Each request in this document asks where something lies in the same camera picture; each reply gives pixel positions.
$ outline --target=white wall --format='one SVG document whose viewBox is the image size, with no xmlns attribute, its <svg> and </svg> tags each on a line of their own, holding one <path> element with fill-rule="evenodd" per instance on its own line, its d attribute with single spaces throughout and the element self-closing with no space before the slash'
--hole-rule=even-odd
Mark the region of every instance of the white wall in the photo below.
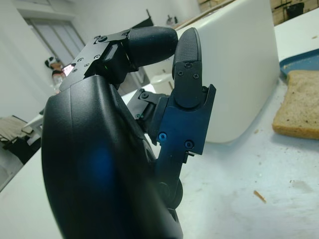
<svg viewBox="0 0 319 239">
<path fill-rule="evenodd" d="M 51 5 L 21 0 L 12 0 L 12 2 L 23 17 L 59 20 L 72 20 L 74 18 L 73 4 L 64 0 L 50 0 Z"/>
<path fill-rule="evenodd" d="M 171 1 L 179 22 L 185 22 L 195 16 L 200 15 L 197 0 L 172 0 Z"/>
<path fill-rule="evenodd" d="M 72 22 L 87 42 L 93 36 L 116 33 L 140 23 L 148 18 L 146 9 L 157 26 L 166 26 L 167 15 L 185 21 L 199 14 L 196 0 L 78 0 Z"/>
<path fill-rule="evenodd" d="M 29 121 L 53 94 L 49 53 L 10 0 L 0 4 L 0 117 Z"/>
</svg>

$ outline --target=window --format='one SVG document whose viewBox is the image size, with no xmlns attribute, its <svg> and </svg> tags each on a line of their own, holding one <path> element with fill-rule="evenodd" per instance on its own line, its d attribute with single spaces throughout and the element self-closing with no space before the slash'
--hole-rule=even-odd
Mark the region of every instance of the window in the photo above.
<svg viewBox="0 0 319 239">
<path fill-rule="evenodd" d="M 68 21 L 26 19 L 26 22 L 52 56 L 64 66 L 71 63 L 84 47 L 84 43 Z"/>
</svg>

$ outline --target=person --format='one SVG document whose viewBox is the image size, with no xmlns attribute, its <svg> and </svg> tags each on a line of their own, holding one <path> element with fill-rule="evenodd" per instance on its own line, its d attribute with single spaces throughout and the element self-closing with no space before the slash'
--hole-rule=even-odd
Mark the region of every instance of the person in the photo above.
<svg viewBox="0 0 319 239">
<path fill-rule="evenodd" d="M 59 88 L 65 78 L 65 74 L 62 71 L 63 65 L 62 62 L 57 57 L 49 57 L 44 64 L 52 69 L 52 79 L 53 79 L 53 87 L 55 93 L 58 94 L 60 92 Z"/>
</svg>

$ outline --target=blue screw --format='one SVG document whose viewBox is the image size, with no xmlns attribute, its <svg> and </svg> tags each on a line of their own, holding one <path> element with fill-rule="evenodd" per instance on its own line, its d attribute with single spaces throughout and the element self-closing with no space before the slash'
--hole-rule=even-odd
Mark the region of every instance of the blue screw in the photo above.
<svg viewBox="0 0 319 239">
<path fill-rule="evenodd" d="M 166 133 L 160 133 L 160 134 L 159 134 L 159 140 L 160 140 L 161 142 L 165 141 L 166 139 L 167 139 Z"/>
</svg>

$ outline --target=robotic hand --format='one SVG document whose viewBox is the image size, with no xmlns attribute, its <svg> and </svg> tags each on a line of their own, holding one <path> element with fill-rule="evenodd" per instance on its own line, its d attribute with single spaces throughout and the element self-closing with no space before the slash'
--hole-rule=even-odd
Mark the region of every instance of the robotic hand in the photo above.
<svg viewBox="0 0 319 239">
<path fill-rule="evenodd" d="M 128 72 L 175 53 L 170 96 L 138 90 L 128 106 L 118 86 Z M 66 239 L 181 239 L 175 208 L 187 157 L 201 154 L 216 89 L 202 86 L 195 28 L 146 27 L 95 37 L 45 107 L 42 170 Z M 155 159 L 144 133 L 161 145 Z"/>
</svg>

